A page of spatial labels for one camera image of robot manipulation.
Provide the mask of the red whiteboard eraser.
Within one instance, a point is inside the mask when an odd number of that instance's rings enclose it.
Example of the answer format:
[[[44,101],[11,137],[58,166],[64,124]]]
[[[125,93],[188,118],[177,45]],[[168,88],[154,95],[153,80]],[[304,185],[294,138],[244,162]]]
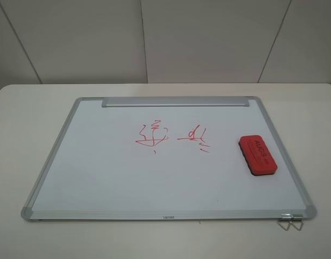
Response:
[[[238,145],[252,175],[267,176],[276,173],[278,166],[261,136],[242,136]]]

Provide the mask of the grey whiteboard pen tray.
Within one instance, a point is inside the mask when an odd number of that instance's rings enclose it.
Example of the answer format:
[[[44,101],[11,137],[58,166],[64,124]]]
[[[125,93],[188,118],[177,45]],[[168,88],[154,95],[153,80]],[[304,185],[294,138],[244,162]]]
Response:
[[[105,97],[101,107],[249,107],[247,97]]]

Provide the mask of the white aluminium-framed whiteboard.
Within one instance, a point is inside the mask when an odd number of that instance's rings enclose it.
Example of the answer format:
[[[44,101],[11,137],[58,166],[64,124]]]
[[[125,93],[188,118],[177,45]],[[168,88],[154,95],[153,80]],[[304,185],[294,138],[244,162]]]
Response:
[[[78,98],[21,211],[40,220],[225,220],[316,216],[263,103],[101,107]],[[263,138],[278,169],[251,174],[238,142]]]

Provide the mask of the left metal hanging clip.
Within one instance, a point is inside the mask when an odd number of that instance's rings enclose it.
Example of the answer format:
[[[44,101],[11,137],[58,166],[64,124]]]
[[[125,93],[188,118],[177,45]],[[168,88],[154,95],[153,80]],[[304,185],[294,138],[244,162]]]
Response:
[[[284,230],[288,231],[291,226],[292,216],[291,214],[281,214],[278,220],[278,225]]]

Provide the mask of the metal hanging clip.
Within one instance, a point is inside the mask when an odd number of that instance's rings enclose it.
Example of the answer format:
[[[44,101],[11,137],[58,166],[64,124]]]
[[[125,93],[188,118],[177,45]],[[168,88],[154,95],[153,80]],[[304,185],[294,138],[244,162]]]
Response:
[[[284,230],[288,231],[291,226],[292,216],[291,214],[281,214],[278,220],[278,225]]]
[[[304,217],[302,214],[293,214],[289,222],[293,228],[297,231],[301,231],[304,226]]]

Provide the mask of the right metal hanging clip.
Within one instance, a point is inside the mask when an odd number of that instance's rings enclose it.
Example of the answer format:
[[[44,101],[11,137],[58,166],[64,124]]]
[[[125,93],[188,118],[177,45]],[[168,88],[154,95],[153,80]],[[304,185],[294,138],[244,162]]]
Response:
[[[304,226],[304,217],[302,214],[293,214],[289,222],[293,228],[297,231],[301,231]]]

